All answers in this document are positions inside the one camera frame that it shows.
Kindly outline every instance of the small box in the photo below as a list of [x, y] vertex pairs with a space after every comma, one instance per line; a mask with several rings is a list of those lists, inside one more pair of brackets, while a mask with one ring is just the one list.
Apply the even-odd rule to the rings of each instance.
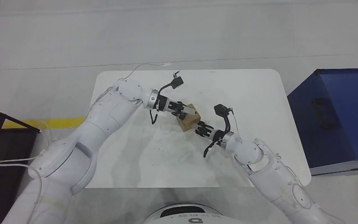
[[318, 69], [288, 100], [312, 176], [356, 174], [358, 69]]
[[[195, 107], [193, 106], [193, 104], [188, 104], [187, 107], [193, 108], [194, 110], [196, 110]], [[198, 123], [200, 121], [200, 119], [201, 118], [200, 118], [199, 112], [196, 113], [195, 115], [187, 114], [184, 120], [181, 120], [181, 119], [179, 119], [179, 117], [177, 117], [178, 123], [179, 123], [181, 129], [183, 130], [183, 132], [190, 130], [192, 128], [192, 124]]]

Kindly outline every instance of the yellow floor line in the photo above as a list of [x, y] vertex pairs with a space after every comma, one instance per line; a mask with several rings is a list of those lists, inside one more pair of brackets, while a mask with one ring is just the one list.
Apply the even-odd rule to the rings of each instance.
[[[41, 129], [46, 129], [46, 125], [41, 120], [45, 121], [51, 129], [66, 129], [78, 126], [85, 118], [55, 118], [55, 119], [39, 119], [39, 120], [22, 120], [22, 122], [29, 124], [33, 127], [39, 127]], [[23, 128], [23, 126], [6, 120], [2, 125], [3, 129], [7, 128]]]

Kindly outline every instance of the gray floor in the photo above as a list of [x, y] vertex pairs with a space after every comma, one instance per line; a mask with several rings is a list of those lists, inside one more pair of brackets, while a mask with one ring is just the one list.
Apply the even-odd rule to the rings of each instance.
[[[307, 192], [325, 211], [357, 223], [358, 176], [314, 177]], [[204, 204], [245, 223], [290, 223], [255, 188], [84, 189], [73, 197], [66, 223], [137, 224], [176, 203]]]

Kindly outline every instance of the tabletop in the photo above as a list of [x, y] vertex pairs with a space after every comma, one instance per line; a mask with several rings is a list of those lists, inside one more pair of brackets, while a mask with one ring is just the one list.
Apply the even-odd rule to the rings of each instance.
[[[130, 78], [142, 88], [159, 89], [173, 79], [175, 71], [135, 71]], [[91, 104], [130, 71], [98, 75]], [[262, 139], [281, 156], [303, 185], [311, 180], [309, 167], [294, 123], [280, 75], [271, 69], [184, 70], [184, 84], [167, 88], [162, 95], [193, 103], [201, 120], [224, 129], [214, 106], [234, 110], [242, 139]], [[235, 122], [230, 115], [232, 131]], [[97, 170], [87, 188], [171, 188], [252, 186], [244, 172], [234, 166], [218, 146], [203, 158], [210, 144], [194, 133], [183, 132], [171, 114], [159, 116], [152, 125], [149, 111], [141, 106], [128, 122], [102, 145]]]

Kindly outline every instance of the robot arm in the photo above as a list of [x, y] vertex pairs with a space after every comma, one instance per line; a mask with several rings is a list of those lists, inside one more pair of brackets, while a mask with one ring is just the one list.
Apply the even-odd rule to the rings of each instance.
[[[212, 140], [232, 155], [235, 164], [245, 171], [258, 191], [281, 210], [292, 223], [331, 223], [305, 192], [298, 178], [262, 140], [243, 141], [238, 133], [230, 131], [228, 115], [232, 109], [221, 104], [214, 109], [217, 115], [224, 118], [227, 126], [225, 131], [199, 122], [195, 129], [196, 134]], [[267, 155], [268, 163], [263, 168], [253, 171], [250, 166], [263, 163], [264, 155]]]
[[[161, 90], [181, 84], [181, 77], [175, 77]], [[31, 166], [43, 182], [39, 203], [35, 203], [39, 181], [34, 179], [18, 197], [3, 223], [64, 223], [71, 196], [83, 189], [95, 174], [101, 145], [141, 104], [145, 109], [169, 111], [181, 119], [188, 113], [196, 113], [183, 103], [162, 96], [160, 91], [144, 90], [131, 79], [116, 81], [91, 106], [85, 121], [73, 133], [51, 144], [43, 156], [32, 162]], [[37, 178], [32, 170], [29, 175]]]

